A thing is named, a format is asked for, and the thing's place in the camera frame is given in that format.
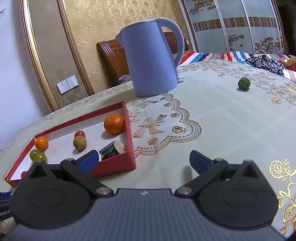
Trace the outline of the green tomato in tray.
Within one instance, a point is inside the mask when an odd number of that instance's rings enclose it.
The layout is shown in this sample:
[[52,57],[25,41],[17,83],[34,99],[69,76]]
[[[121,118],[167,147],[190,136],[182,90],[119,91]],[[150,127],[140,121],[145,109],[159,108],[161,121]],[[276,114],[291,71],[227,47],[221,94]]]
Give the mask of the green tomato in tray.
[[29,153],[30,160],[31,160],[31,161],[34,161],[36,155],[39,154],[39,153],[40,153],[40,151],[37,150],[37,149],[33,149],[33,150],[31,150],[30,153]]

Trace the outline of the striped colourful bedding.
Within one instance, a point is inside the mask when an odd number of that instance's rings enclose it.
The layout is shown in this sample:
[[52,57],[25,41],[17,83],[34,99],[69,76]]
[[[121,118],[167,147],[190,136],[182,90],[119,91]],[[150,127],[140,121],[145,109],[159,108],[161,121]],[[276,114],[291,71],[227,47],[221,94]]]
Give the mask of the striped colourful bedding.
[[198,63],[203,61],[210,61],[210,60],[224,60],[233,63],[240,63],[245,64],[245,60],[250,57],[257,57],[261,55],[266,55],[269,58],[274,58],[277,60],[283,61],[284,75],[285,77],[292,82],[295,82],[295,56],[292,55],[280,55],[280,54],[248,54],[245,52],[240,51],[231,51],[222,54],[215,54],[215,53],[198,53],[198,52],[189,52],[184,55],[182,58],[179,66],[189,65],[191,63]]

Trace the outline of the dark floral blanket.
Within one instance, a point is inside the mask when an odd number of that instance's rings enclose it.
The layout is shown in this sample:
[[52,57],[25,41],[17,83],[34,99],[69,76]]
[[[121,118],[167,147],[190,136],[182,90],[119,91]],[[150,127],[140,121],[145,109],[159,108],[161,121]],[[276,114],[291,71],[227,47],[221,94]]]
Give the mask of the dark floral blanket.
[[255,68],[263,69],[271,73],[283,76],[284,64],[283,61],[274,58],[269,58],[266,55],[257,57],[250,57],[245,60],[245,64],[251,65]]

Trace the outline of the white wall switch panel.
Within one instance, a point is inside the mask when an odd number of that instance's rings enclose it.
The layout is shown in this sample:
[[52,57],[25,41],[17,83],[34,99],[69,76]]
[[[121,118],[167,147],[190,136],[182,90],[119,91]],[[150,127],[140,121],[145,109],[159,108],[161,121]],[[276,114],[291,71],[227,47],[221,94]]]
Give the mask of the white wall switch panel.
[[57,83],[57,88],[60,92],[60,94],[64,94],[65,92],[74,89],[79,85],[75,75]]

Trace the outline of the red cardboard tray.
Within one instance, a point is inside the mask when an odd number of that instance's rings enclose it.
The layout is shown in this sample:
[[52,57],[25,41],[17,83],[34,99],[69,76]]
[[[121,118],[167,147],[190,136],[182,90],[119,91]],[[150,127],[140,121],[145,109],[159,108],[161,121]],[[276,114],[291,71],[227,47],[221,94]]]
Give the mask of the red cardboard tray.
[[[110,135],[104,129],[104,120],[111,114],[120,114],[125,119],[125,129],[119,135]],[[87,146],[82,152],[78,152],[73,145],[76,131],[83,131],[86,134]],[[90,176],[100,178],[136,168],[130,121],[124,101],[61,123],[36,136],[44,136],[49,141],[45,151],[48,164],[59,164],[66,158],[78,159],[91,150],[99,151],[112,141],[119,141],[126,145],[126,151],[106,160],[100,158]]]

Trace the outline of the orange tangerine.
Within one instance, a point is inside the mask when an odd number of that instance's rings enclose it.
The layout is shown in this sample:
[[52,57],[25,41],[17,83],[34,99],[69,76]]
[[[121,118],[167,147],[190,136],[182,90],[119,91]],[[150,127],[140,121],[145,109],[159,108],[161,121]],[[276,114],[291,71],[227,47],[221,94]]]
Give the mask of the orange tangerine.
[[125,129],[125,119],[120,114],[111,114],[104,120],[104,129],[111,135],[122,133]]
[[38,137],[35,140],[35,147],[37,150],[43,152],[45,151],[49,146],[48,139],[44,136]]

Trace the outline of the red cherry tomato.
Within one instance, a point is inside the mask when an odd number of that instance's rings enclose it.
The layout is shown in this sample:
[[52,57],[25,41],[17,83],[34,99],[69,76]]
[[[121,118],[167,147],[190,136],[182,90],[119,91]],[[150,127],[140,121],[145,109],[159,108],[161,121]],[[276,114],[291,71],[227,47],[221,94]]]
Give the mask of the red cherry tomato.
[[82,130],[78,130],[74,133],[74,138],[79,137],[79,136],[86,138],[86,134]]
[[21,178],[24,178],[26,174],[27,174],[27,171],[23,171],[23,172],[21,173]]

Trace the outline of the gold wall frame moulding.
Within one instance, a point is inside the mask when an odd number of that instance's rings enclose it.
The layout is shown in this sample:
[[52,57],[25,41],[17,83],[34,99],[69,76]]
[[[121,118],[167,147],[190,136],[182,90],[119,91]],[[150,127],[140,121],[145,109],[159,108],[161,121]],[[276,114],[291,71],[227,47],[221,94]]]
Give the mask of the gold wall frame moulding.
[[[70,28],[64,1],[20,1],[28,56],[50,111],[95,93]],[[79,85],[60,94],[57,83],[75,75]]]

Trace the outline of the sliding door wardrobe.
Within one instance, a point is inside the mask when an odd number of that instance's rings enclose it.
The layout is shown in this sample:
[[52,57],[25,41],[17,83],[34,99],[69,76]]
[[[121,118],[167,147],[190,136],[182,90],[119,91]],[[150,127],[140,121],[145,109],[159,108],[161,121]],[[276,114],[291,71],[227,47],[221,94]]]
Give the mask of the sliding door wardrobe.
[[179,1],[194,51],[284,54],[275,1]]

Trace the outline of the green tomato outside tray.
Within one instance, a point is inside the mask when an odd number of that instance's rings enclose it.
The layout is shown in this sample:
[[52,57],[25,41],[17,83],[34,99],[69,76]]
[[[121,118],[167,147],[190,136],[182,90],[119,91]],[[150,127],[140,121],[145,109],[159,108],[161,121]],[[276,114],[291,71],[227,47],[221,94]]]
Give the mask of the green tomato outside tray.
[[37,153],[36,156],[34,157],[35,162],[45,162],[47,163],[48,159],[43,153]]

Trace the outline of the wooden bed headboard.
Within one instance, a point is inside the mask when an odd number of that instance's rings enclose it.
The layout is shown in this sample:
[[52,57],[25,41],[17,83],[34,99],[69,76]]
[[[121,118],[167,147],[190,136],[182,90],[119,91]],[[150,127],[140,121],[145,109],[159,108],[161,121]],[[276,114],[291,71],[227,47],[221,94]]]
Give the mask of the wooden bed headboard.
[[[169,47],[176,57],[177,54],[177,39],[172,32],[164,32]],[[117,40],[101,41],[96,44],[98,53],[104,57],[105,70],[107,70],[107,76],[111,86],[119,85],[119,78],[123,75],[128,75],[128,65],[125,56],[125,50],[123,46]],[[191,52],[190,46],[185,41],[185,52],[187,54]]]

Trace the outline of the blue electric kettle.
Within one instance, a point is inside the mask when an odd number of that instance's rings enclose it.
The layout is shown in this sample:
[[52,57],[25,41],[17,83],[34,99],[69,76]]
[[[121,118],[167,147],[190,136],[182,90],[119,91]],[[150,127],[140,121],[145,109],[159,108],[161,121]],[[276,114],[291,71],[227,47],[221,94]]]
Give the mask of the blue electric kettle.
[[[176,37],[176,57],[171,53],[163,27]],[[177,67],[184,54],[185,41],[175,21],[168,18],[137,21],[122,28],[115,39],[125,50],[136,96],[156,96],[178,86]]]

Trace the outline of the dark green lime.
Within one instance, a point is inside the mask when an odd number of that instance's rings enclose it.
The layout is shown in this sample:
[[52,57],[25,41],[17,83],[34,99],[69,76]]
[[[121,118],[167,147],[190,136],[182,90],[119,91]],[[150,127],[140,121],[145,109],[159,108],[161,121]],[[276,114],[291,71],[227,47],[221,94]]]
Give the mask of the dark green lime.
[[238,81],[238,88],[247,91],[250,88],[251,82],[248,78],[243,77]]

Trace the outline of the black sugarcane piece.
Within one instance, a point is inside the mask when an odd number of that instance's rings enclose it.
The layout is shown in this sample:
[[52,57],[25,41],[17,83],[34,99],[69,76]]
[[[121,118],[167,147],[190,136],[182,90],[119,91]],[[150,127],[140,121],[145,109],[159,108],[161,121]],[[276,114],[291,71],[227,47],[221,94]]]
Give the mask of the black sugarcane piece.
[[99,154],[101,156],[101,160],[106,160],[119,154],[125,153],[126,151],[127,147],[123,142],[114,140],[103,149],[101,149],[99,151]]

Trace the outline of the yellow-brown fruit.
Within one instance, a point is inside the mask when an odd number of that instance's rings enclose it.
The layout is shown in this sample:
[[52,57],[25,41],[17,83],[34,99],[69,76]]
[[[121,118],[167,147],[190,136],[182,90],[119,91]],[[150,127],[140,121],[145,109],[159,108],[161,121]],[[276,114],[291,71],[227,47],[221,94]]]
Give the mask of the yellow-brown fruit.
[[74,148],[76,150],[78,150],[79,152],[81,152],[87,146],[86,138],[83,137],[83,136],[77,136],[77,137],[75,137],[74,140],[73,140],[73,145],[74,145]]

